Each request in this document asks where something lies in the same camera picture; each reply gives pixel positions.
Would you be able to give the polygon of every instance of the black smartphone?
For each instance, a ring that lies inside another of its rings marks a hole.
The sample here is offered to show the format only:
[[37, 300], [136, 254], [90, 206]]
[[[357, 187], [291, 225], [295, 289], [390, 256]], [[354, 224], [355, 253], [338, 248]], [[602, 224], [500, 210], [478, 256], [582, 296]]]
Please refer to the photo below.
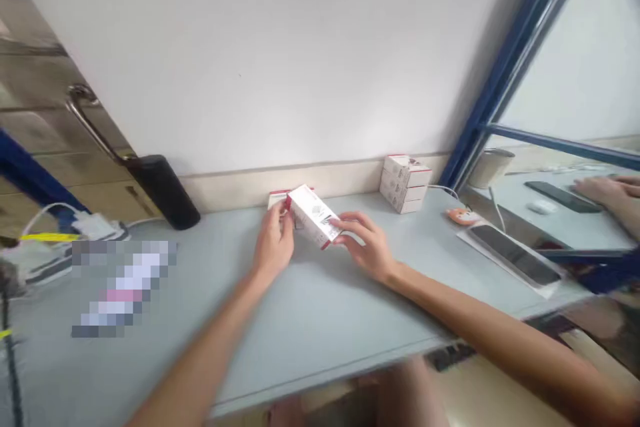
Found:
[[562, 278], [554, 269], [494, 227], [471, 227], [469, 234], [511, 265], [517, 274], [538, 286], [546, 286]]
[[547, 182], [542, 181], [529, 181], [525, 182], [525, 185], [530, 189], [534, 189], [536, 192], [540, 192], [546, 195], [550, 199], [555, 200], [566, 208], [578, 212], [579, 214], [597, 214], [602, 211], [600, 205], [582, 200], [580, 197], [569, 193], [566, 190], [555, 187]]

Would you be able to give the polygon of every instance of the cardboard box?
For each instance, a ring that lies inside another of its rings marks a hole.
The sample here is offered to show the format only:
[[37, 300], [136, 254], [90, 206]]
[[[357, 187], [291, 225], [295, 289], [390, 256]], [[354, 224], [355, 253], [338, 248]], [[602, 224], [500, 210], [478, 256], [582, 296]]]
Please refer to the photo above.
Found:
[[399, 214], [408, 214], [420, 210], [427, 186], [402, 187], [388, 171], [383, 170], [380, 193]]
[[427, 193], [427, 186], [405, 187], [387, 170], [383, 170], [382, 178], [380, 179], [380, 192], [385, 198], [387, 196], [396, 197], [400, 203], [405, 203], [406, 201], [423, 199]]
[[384, 170], [388, 171], [403, 187], [429, 185], [431, 169], [408, 155], [388, 155]]
[[[269, 192], [269, 200], [267, 200], [267, 210], [269, 210], [271, 207], [273, 207], [279, 201], [286, 200], [287, 199], [287, 194], [290, 191], [291, 190], [276, 190], [276, 191]], [[295, 222], [294, 223], [295, 229], [296, 230], [301, 230], [302, 229], [302, 223], [295, 216], [295, 214], [293, 216], [293, 221]]]
[[306, 185], [288, 194], [288, 208], [302, 224], [303, 233], [321, 250], [329, 247], [341, 230], [329, 223], [338, 216]]

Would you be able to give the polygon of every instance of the black cylinder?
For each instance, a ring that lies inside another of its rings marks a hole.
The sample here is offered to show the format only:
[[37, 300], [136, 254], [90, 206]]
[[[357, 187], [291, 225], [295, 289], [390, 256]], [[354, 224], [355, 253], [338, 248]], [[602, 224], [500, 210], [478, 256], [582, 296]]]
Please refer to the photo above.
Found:
[[176, 230], [200, 221], [191, 198], [163, 155], [126, 159], [125, 167]]

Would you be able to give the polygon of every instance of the gray desk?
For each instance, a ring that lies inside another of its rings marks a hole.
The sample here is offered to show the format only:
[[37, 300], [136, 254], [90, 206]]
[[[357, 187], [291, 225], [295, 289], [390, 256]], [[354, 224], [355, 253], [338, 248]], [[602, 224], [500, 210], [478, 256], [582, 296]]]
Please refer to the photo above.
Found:
[[[400, 260], [518, 318], [590, 295], [567, 282], [550, 300], [539, 297], [455, 236], [458, 227], [442, 212], [458, 203], [441, 191], [430, 191], [422, 211], [404, 216], [378, 193], [327, 203], [338, 212], [366, 211], [386, 230]], [[69, 336], [103, 285], [97, 274], [68, 275], [32, 300], [15, 302], [30, 425], [122, 424], [247, 271], [263, 214], [263, 208], [215, 213], [186, 232], [163, 222], [135, 227], [136, 240], [177, 240], [179, 265], [124, 338]], [[428, 315], [367, 279], [343, 248], [321, 252], [297, 238], [291, 266], [249, 325], [214, 413], [269, 402], [452, 340]], [[0, 424], [8, 425], [7, 415], [0, 408]]]
[[[567, 173], [533, 172], [505, 175], [493, 186], [495, 199], [501, 208], [536, 227], [561, 245], [576, 249], [632, 249], [636, 243], [607, 211], [599, 213], [577, 213], [525, 186], [526, 181], [545, 181], [569, 191], [573, 181], [585, 177], [618, 175], [638, 175], [638, 172], [621, 167], [604, 170], [578, 170]], [[487, 189], [471, 188], [487, 200]], [[545, 216], [527, 208], [536, 200], [554, 203], [558, 210]]]

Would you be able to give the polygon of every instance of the hand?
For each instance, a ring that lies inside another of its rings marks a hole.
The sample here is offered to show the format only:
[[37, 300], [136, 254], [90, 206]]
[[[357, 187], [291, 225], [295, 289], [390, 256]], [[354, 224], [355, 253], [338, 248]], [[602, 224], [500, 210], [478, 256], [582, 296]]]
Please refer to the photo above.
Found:
[[606, 177], [576, 180], [573, 188], [577, 193], [605, 206], [627, 197], [627, 192], [621, 183]]
[[280, 230], [280, 215], [284, 209], [284, 201], [269, 209], [255, 243], [253, 272], [266, 275], [269, 281], [273, 281], [289, 265], [293, 255], [293, 216], [290, 211], [282, 217]]
[[610, 177], [620, 183], [631, 197], [640, 197], [640, 175], [616, 175]]
[[339, 229], [353, 232], [365, 245], [360, 245], [353, 237], [340, 235], [333, 243], [344, 245], [354, 262], [378, 282], [385, 283], [398, 270], [398, 262], [391, 255], [385, 232], [362, 212], [345, 212], [340, 220], [331, 223]]

